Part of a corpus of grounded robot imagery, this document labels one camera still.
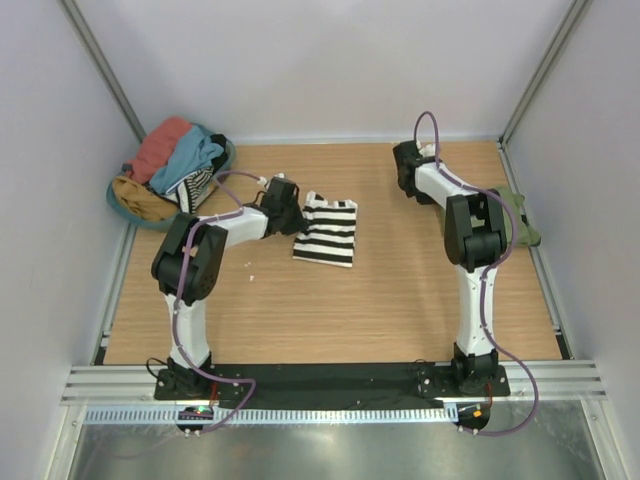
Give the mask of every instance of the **wooden surface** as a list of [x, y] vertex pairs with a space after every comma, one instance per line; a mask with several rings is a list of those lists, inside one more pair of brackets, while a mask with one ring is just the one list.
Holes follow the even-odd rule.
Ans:
[[[443, 145], [464, 180], [506, 184], [493, 142]], [[396, 183], [389, 144], [238, 148], [235, 168], [285, 172], [301, 189], [359, 204], [352, 269], [291, 258], [292, 237], [275, 236], [225, 252], [207, 301], [214, 361], [391, 362], [449, 360], [458, 330], [458, 286], [434, 206], [409, 200]], [[257, 185], [226, 185], [251, 201]], [[199, 214], [234, 209], [218, 191]], [[150, 266], [163, 234], [138, 230], [116, 313], [107, 364], [142, 364], [169, 353], [168, 312]], [[529, 253], [517, 249], [498, 273], [495, 331], [523, 359], [560, 358]]]

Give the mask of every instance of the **white robotic arm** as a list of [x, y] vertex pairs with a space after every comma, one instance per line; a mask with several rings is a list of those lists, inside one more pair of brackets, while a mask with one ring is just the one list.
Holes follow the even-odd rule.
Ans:
[[[433, 153], [423, 149], [422, 154], [429, 158]], [[443, 163], [439, 167], [435, 162], [423, 164], [416, 168], [415, 185], [419, 192], [431, 197], [438, 205], [446, 209], [447, 198], [456, 195], [473, 197], [477, 194], [465, 190], [449, 178], [453, 178], [458, 184], [463, 184], [463, 180], [453, 174]], [[456, 275], [458, 276], [458, 286], [460, 291], [460, 328], [456, 345], [465, 355], [485, 355], [491, 353], [493, 345], [486, 337], [480, 321], [480, 282], [483, 268], [475, 268], [468, 271], [466, 268], [456, 265]], [[487, 328], [493, 333], [493, 285], [497, 269], [492, 269], [487, 274], [486, 295], [484, 300], [484, 311]]]
[[[460, 292], [460, 327], [452, 366], [461, 388], [476, 390], [495, 375], [498, 355], [493, 335], [493, 285], [497, 269], [485, 272], [507, 248], [502, 207], [493, 198], [462, 188], [465, 182], [435, 162], [435, 148], [419, 150], [413, 141], [393, 149], [398, 185], [420, 204], [437, 203], [445, 209], [445, 251], [455, 266]], [[483, 221], [473, 226], [472, 218]], [[484, 301], [481, 284], [485, 282]], [[481, 314], [484, 313], [485, 325]]]
[[[264, 238], [269, 225], [269, 217], [256, 208], [245, 207], [241, 215], [218, 220], [214, 225], [227, 231], [224, 244], [224, 248], [227, 249], [239, 243]], [[164, 299], [169, 308], [169, 320], [171, 321], [171, 312], [173, 312], [176, 297], [171, 293], [165, 293]], [[207, 343], [206, 335], [205, 307], [206, 299], [195, 300], [190, 305], [187, 305], [184, 300], [180, 300], [178, 311], [178, 338], [180, 338], [184, 351], [198, 367], [205, 364], [211, 356], [211, 349]], [[178, 365], [189, 368], [189, 365], [178, 351], [173, 335], [171, 337], [170, 358]]]
[[203, 371], [212, 370], [211, 349], [206, 337], [205, 302], [217, 281], [224, 250], [275, 233], [290, 235], [303, 230], [306, 221], [298, 205], [298, 195], [295, 183], [276, 176], [269, 182], [260, 204], [245, 205], [237, 215], [195, 217], [181, 213], [173, 221], [151, 267], [151, 274], [158, 280], [160, 291], [165, 296], [172, 322], [189, 232], [196, 223], [211, 220], [194, 235], [192, 247], [197, 247], [197, 250], [194, 252], [192, 249], [190, 254], [175, 328], [173, 323], [171, 325], [172, 347], [167, 370], [160, 372], [162, 379], [158, 378], [158, 386], [161, 389], [156, 390], [156, 398], [197, 397], [207, 391], [210, 382], [185, 360], [176, 344], [176, 336], [193, 365]]

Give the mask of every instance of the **pile of clothes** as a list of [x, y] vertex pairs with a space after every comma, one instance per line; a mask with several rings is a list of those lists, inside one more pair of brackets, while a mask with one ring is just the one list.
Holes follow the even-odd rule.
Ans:
[[179, 212], [195, 213], [228, 170], [235, 148], [224, 135], [170, 117], [145, 137], [107, 189], [107, 201], [131, 223], [167, 230]]

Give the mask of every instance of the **striped shirt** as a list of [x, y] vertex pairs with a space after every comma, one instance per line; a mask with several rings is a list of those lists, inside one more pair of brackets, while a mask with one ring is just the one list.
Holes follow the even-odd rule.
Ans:
[[308, 226], [293, 241], [293, 258], [352, 267], [357, 213], [358, 204], [352, 200], [329, 203], [309, 192], [302, 209]]

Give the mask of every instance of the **white wall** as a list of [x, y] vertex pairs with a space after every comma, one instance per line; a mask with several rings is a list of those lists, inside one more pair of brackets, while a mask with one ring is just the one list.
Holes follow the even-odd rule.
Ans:
[[0, 15], [0, 476], [42, 478], [124, 224], [104, 190], [136, 143], [53, 0]]
[[571, 346], [597, 361], [636, 472], [639, 21], [638, 2], [593, 2], [510, 144]]
[[77, 0], [147, 130], [236, 141], [497, 137], [569, 0]]

